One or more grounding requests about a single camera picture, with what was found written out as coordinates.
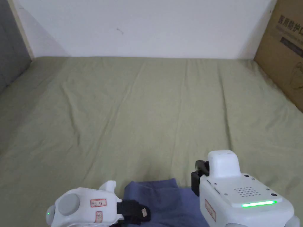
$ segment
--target blue cloth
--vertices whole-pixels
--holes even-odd
[[[208,227],[200,212],[199,198],[191,188],[179,188],[175,179],[132,181],[125,187],[124,199],[134,199],[150,208],[151,221],[142,223],[142,227]]]

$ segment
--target white wall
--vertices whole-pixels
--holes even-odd
[[[14,0],[35,57],[253,58],[276,0]]]

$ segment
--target gray circular button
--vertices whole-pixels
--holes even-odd
[[[46,212],[46,223],[48,225],[51,225],[53,223],[54,215],[55,215],[55,205],[52,205],[47,209]]]
[[[75,213],[80,206],[80,199],[76,194],[67,194],[63,196],[58,204],[59,212],[68,216]]]

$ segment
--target mattress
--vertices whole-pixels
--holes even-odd
[[[230,149],[303,220],[303,114],[254,61],[42,57],[0,95],[3,226],[66,191],[176,178]]]

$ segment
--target small green light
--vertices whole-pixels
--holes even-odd
[[[277,203],[277,201],[264,201],[264,202],[253,202],[253,203],[246,203],[242,204],[242,207],[250,207],[250,206],[262,206],[262,205],[268,205],[268,204],[274,204]]]

